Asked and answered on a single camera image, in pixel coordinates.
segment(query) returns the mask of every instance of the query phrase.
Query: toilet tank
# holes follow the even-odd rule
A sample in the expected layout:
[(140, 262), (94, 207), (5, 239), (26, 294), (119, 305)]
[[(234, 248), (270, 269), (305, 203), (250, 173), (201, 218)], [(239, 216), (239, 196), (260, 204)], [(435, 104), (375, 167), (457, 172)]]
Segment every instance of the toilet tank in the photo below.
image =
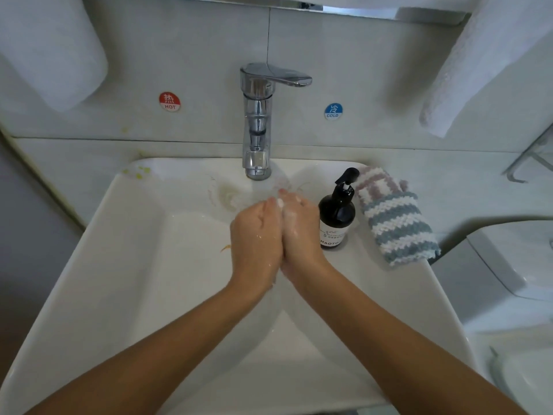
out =
[(553, 221), (484, 227), (432, 265), (468, 332), (553, 321)]

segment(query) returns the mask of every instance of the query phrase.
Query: red hot water sticker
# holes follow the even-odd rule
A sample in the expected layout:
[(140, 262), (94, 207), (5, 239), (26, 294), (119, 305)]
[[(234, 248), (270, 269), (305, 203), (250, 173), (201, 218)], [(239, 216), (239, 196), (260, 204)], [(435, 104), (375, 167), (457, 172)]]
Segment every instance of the red hot water sticker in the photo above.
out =
[(171, 92), (163, 92), (159, 95), (159, 104), (167, 112), (176, 112), (180, 109), (179, 97)]

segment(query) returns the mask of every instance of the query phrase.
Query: hand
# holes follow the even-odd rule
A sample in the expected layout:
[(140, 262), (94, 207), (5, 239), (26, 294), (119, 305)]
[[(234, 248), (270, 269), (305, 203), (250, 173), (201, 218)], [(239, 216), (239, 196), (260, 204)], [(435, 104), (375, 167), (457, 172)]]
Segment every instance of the hand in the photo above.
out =
[(238, 213), (231, 223), (229, 286), (259, 295), (273, 286), (282, 256), (282, 213), (273, 197)]
[(279, 195), (284, 202), (282, 270), (294, 282), (298, 276), (326, 262), (320, 243), (319, 207), (286, 189), (279, 190)]

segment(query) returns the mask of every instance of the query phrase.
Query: round sticker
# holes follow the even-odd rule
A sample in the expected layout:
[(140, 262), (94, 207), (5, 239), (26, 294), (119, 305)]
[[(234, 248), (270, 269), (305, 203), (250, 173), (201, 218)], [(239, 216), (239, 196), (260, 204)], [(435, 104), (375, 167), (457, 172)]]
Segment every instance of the round sticker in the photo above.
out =
[(179, 97), (171, 92), (163, 92), (159, 95), (159, 104), (167, 112), (176, 112), (180, 109)]
[(342, 116), (343, 108), (339, 103), (331, 103), (325, 109), (325, 118), (335, 120)]

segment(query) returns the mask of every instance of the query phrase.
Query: faucet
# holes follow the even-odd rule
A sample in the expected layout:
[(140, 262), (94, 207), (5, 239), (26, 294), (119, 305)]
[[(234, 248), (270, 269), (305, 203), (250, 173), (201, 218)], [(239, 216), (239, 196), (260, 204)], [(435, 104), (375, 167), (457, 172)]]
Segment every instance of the faucet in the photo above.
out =
[(307, 74), (264, 62), (251, 62), (240, 68), (245, 113), (242, 167), (250, 179), (265, 180), (271, 175), (271, 109), (276, 83), (305, 87), (312, 81)]

